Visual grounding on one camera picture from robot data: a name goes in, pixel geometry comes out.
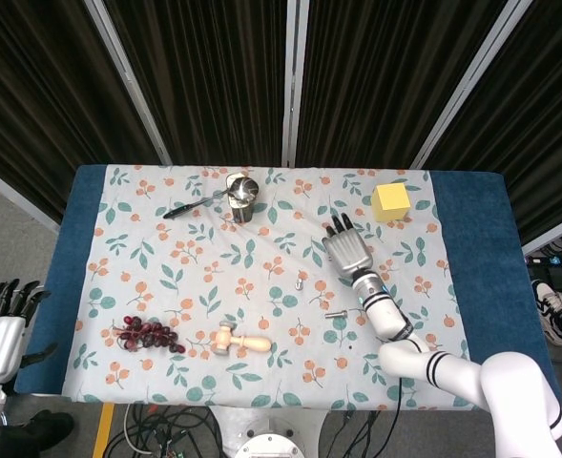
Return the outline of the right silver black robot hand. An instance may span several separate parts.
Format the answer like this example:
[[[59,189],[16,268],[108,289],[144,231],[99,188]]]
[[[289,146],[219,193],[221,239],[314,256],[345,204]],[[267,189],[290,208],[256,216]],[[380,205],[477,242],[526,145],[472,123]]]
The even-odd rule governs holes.
[[[371,253],[346,213],[333,216],[322,244],[336,272],[345,279],[373,266]]]

